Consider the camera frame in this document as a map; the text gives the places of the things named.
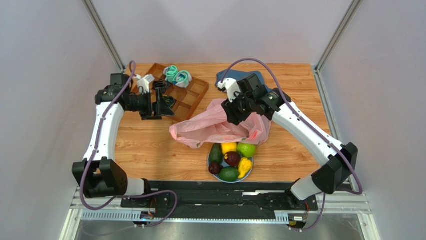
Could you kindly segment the blue cloth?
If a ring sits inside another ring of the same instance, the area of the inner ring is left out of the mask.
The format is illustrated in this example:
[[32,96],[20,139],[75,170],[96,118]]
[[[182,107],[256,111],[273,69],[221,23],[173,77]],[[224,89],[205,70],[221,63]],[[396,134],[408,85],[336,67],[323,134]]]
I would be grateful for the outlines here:
[[249,75],[252,75],[252,74],[256,74],[256,75],[257,75],[257,77],[259,78],[260,82],[261,82],[263,85],[265,85],[266,90],[267,90],[268,92],[270,92],[270,91],[272,90],[271,88],[269,88],[269,87],[266,85],[266,83],[265,83],[265,79],[264,79],[264,77],[263,77],[263,75],[261,74],[261,72],[260,72],[260,71],[240,71],[240,70],[233,70],[233,69],[230,69],[230,70],[227,72],[226,76],[224,76],[224,75],[225,75],[225,70],[223,70],[223,71],[221,71],[221,72],[218,72],[218,73],[216,74],[216,83],[215,83],[215,86],[218,88],[218,90],[219,90],[219,91],[224,92],[224,93],[227,93],[227,91],[226,91],[226,90],[221,90],[221,89],[219,89],[219,87],[218,87],[218,84],[219,84],[219,82],[220,82],[222,79],[232,78],[232,79],[235,79],[235,80],[237,80],[237,81],[238,81],[238,80],[240,80],[240,79],[244,79],[244,78],[246,78],[246,77],[248,77]]

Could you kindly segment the light green fake apple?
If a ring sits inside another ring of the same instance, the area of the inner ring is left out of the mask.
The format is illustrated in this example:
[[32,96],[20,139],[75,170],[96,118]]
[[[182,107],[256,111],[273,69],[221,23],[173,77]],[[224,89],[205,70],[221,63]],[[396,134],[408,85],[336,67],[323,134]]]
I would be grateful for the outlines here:
[[245,158],[252,158],[257,150],[257,146],[248,143],[239,142],[237,144],[237,152]]

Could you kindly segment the pink plastic bag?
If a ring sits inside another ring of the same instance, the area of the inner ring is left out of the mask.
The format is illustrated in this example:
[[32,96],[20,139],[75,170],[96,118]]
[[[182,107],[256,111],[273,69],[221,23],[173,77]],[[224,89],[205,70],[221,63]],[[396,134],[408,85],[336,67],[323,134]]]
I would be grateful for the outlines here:
[[224,101],[214,99],[205,112],[170,126],[172,138],[192,149],[198,149],[204,143],[261,145],[268,140],[272,125],[270,120],[252,113],[239,125],[229,123],[222,107]]

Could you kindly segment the yellow fake lemon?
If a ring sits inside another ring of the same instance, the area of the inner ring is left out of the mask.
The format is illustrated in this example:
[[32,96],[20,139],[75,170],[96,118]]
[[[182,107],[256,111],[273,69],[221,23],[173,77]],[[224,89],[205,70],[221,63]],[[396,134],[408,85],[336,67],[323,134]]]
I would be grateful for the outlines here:
[[223,155],[227,154],[228,152],[236,152],[238,149],[237,142],[221,143],[220,145]]

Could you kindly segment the dark purple fake mangosteen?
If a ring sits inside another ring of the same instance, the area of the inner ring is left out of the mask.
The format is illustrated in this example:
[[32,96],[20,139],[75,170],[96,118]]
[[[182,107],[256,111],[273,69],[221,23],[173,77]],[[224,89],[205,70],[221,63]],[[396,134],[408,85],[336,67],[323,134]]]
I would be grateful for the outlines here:
[[229,151],[224,156],[224,161],[230,166],[230,167],[238,167],[240,164],[240,161],[242,159],[241,155],[236,151]]

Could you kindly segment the yellow fake pear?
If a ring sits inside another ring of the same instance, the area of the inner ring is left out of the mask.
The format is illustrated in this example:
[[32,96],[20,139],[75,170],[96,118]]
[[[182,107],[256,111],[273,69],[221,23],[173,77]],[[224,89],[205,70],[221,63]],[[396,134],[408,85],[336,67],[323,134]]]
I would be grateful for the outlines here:
[[239,172],[238,179],[244,178],[246,176],[246,174],[252,168],[253,168],[253,162],[250,159],[243,157],[240,160],[239,165],[238,165],[238,172]]

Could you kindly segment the green fake avocado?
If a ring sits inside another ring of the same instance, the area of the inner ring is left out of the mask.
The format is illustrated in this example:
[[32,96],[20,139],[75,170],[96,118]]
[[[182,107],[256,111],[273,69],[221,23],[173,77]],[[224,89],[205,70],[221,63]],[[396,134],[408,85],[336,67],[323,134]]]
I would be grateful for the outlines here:
[[209,162],[210,163],[218,163],[218,164],[222,164],[223,162],[223,152],[222,152],[222,146],[220,143],[214,143],[212,145],[212,148],[210,150],[209,153]]

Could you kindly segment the dark red fake fruit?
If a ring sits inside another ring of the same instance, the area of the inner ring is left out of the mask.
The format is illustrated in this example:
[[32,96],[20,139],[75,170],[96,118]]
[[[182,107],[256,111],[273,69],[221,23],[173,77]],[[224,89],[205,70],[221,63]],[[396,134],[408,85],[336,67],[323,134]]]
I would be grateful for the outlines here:
[[212,175],[218,175],[224,167],[218,162],[212,162],[208,166],[208,171]]

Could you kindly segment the green fake lime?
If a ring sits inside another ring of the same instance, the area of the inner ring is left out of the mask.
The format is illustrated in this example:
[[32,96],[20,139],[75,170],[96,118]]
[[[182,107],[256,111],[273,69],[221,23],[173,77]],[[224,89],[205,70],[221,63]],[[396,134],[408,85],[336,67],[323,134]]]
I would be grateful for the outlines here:
[[228,167],[224,167],[217,176],[220,180],[224,182],[233,183],[238,180],[239,171],[235,167],[228,166]]

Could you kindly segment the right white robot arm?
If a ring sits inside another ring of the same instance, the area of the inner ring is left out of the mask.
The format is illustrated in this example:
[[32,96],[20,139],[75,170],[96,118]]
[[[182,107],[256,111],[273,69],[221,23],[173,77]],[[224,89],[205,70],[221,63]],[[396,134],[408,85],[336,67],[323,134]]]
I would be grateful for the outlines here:
[[324,132],[281,89],[267,90],[256,74],[240,80],[226,78],[217,87],[227,94],[221,106],[229,123],[238,126],[253,113],[264,116],[293,135],[320,165],[285,190],[284,200],[290,208],[302,206],[318,193],[333,194],[353,174],[358,148]]

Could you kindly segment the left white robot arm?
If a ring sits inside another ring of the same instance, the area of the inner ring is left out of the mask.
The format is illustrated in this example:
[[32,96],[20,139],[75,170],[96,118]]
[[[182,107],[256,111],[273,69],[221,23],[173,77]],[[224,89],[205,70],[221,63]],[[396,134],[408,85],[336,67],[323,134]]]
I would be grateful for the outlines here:
[[130,178],[116,162],[116,142],[125,112],[138,112],[142,120],[161,120],[175,114],[164,100],[163,83],[153,75],[113,73],[110,84],[95,95],[96,120],[89,147],[82,161],[72,165],[72,174],[80,187],[80,199],[138,198],[153,195],[149,181]]

